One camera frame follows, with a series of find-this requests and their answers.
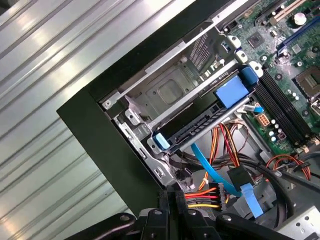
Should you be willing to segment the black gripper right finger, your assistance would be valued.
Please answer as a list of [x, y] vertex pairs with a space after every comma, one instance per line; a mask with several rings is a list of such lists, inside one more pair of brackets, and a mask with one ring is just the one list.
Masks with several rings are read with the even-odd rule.
[[214, 221], [196, 209], [187, 206], [182, 191], [174, 192], [178, 211], [178, 228], [183, 240], [290, 240], [272, 229], [256, 224], [238, 215], [218, 215]]

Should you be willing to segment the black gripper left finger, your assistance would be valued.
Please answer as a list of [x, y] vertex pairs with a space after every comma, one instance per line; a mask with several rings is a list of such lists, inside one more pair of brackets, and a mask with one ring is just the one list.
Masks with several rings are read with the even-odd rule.
[[168, 192], [157, 194], [157, 208], [145, 208], [139, 216], [117, 213], [74, 235], [73, 240], [167, 240], [170, 206]]

